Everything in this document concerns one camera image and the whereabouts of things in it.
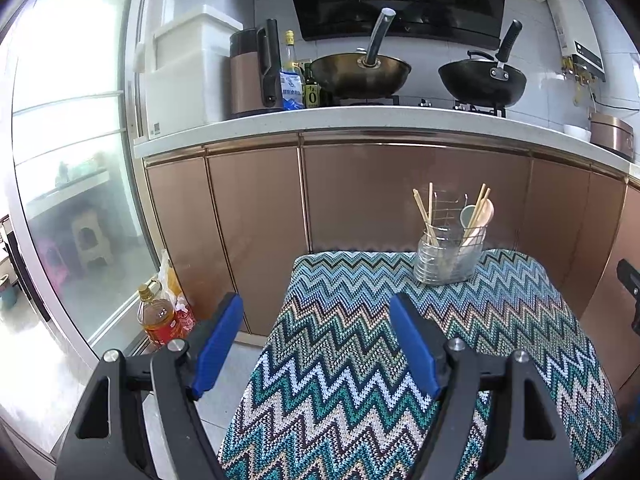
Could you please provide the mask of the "pale blue ceramic spoon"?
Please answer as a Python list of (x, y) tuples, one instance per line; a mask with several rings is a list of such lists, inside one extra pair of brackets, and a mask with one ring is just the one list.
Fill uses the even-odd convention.
[(462, 209), (462, 211), (460, 211), (459, 220), (460, 220), (461, 226), (464, 229), (465, 233), (467, 233), (469, 231), (469, 226), (470, 226), (470, 224), (472, 222), (472, 219), (474, 218), (474, 214), (475, 214), (475, 205), (474, 204), (466, 205)]

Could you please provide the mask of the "bamboo chopstick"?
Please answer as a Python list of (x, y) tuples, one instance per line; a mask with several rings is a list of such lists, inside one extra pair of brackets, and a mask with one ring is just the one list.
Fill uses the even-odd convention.
[(430, 230), (431, 236), (433, 235), (433, 204), (434, 204), (434, 185), (433, 182), (428, 184), (428, 204), (427, 204), (427, 220), (428, 220), (428, 229)]
[(482, 209), (485, 203), (485, 198), (489, 192), (490, 192), (490, 188), (488, 188), (486, 183), (483, 183), (482, 186), (480, 187), (480, 192), (477, 195), (477, 200), (474, 205), (472, 217), (468, 225), (466, 226), (466, 229), (463, 235), (463, 240), (467, 240), (470, 237), (472, 231), (475, 229), (475, 226), (477, 224), (477, 218), (480, 216), (480, 213), (482, 212)]
[(485, 198), (484, 207), (482, 209), (482, 212), (480, 213), (480, 216), (477, 218), (477, 224), (475, 226), (475, 229), (472, 231), (471, 235), (475, 232), (476, 229), (479, 229), (482, 226), (484, 226), (488, 222), (488, 218), (492, 215), (492, 209), (491, 209), (492, 205), (489, 200), (490, 192), (487, 194)]
[(416, 202), (416, 206), (420, 211), (420, 215), (425, 226), (427, 243), (430, 244), (431, 246), (437, 247), (438, 240), (433, 230), (433, 226), (431, 224), (431, 214), (425, 208), (422, 200), (422, 196), (416, 188), (412, 190), (412, 195), (413, 195), (414, 201)]

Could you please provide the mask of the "white ceramic spoon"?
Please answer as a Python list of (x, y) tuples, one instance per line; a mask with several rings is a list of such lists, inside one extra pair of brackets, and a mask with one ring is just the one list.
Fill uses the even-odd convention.
[(464, 229), (461, 250), (480, 247), (484, 243), (486, 229), (494, 218), (495, 207), (489, 198), (482, 200), (480, 212), (475, 213), (475, 204), (465, 206), (459, 214), (459, 220)]

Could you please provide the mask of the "cooking oil bottle on floor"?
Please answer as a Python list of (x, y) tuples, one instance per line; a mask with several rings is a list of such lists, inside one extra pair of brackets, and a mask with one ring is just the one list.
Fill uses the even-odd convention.
[(137, 319), (153, 344), (163, 346), (178, 337), (179, 324), (171, 302), (153, 290), (154, 280), (138, 287)]

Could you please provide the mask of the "red snack bag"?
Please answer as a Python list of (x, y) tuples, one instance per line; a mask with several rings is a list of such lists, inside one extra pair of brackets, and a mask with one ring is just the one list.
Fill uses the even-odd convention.
[(160, 286), (162, 286), (163, 296), (174, 307), (175, 314), (182, 326), (183, 333), (189, 335), (196, 324), (196, 318), (192, 312), (190, 304), (186, 301), (186, 296), (180, 286), (177, 273), (172, 266), (168, 251), (164, 249), (160, 257), (160, 270), (158, 271)]

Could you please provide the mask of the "copper rice cooker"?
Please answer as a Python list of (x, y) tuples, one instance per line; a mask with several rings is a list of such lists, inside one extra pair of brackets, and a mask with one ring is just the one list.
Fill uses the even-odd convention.
[(589, 117), (590, 142), (623, 159), (634, 160), (634, 128), (623, 119), (598, 112)]

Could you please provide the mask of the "white bowl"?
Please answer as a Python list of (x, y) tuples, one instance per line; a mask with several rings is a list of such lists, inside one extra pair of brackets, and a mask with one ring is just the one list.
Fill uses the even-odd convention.
[(567, 136), (571, 136), (574, 139), (582, 140), (587, 143), (589, 143), (591, 140), (591, 132), (588, 129), (582, 127), (565, 124), (563, 126), (563, 132)]

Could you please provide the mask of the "black wok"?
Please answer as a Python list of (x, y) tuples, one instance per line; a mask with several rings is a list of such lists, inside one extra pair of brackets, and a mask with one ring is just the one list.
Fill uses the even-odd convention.
[(457, 103), (491, 108), (504, 116), (506, 108), (521, 99), (526, 75), (508, 61), (522, 29), (522, 23), (513, 20), (496, 54), (469, 50), (464, 60), (439, 67), (440, 80)]

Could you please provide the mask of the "white water heater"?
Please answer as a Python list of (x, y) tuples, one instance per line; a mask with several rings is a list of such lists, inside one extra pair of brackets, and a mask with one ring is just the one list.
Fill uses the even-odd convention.
[(588, 73), (606, 81), (598, 38), (585, 3), (582, 0), (547, 0), (547, 4), (558, 37), (564, 72)]

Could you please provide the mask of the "copper lower cabinets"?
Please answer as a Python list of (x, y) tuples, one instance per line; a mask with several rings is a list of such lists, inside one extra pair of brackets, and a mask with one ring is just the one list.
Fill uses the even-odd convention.
[(194, 313), (230, 290), (246, 329), (268, 334), (294, 259), (324, 250), (416, 247), (414, 192), (495, 205), (490, 247), (536, 258), (582, 322), (614, 390), (639, 377), (634, 300), (620, 260), (639, 260), (639, 185), (622, 168), (514, 144), (382, 132), (289, 133), (149, 157), (144, 164), (160, 236)]

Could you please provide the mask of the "sliding glass door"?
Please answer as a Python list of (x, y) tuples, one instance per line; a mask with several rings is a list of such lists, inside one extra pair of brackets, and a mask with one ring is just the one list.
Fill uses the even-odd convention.
[(1, 45), (2, 148), (43, 315), (83, 352), (134, 352), (156, 271), (127, 122), (131, 0), (23, 0)]

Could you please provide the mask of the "dark sauce bottle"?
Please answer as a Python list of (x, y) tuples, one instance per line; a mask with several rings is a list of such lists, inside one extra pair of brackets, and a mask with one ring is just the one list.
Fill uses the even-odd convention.
[(303, 64), (304, 84), (304, 102), (306, 108), (316, 108), (320, 106), (320, 86), (314, 79), (311, 70), (311, 62)]

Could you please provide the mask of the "white storage box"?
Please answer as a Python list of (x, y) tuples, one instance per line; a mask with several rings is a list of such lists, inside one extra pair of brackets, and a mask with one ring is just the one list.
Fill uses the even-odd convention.
[(230, 39), (242, 29), (228, 14), (202, 4), (137, 45), (134, 71), (142, 76), (149, 138), (230, 118)]

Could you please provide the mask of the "copper electric kettle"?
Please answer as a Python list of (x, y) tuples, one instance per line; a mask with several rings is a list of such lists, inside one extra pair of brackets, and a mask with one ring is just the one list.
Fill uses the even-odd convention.
[(282, 112), (278, 22), (235, 32), (230, 38), (231, 117)]

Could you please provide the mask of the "yellow cap oil bottle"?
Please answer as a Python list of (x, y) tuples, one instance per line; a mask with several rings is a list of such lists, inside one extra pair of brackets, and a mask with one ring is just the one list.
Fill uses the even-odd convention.
[(282, 54), (282, 68), (287, 73), (297, 73), (297, 56), (295, 52), (295, 35), (292, 29), (284, 33), (284, 51)]

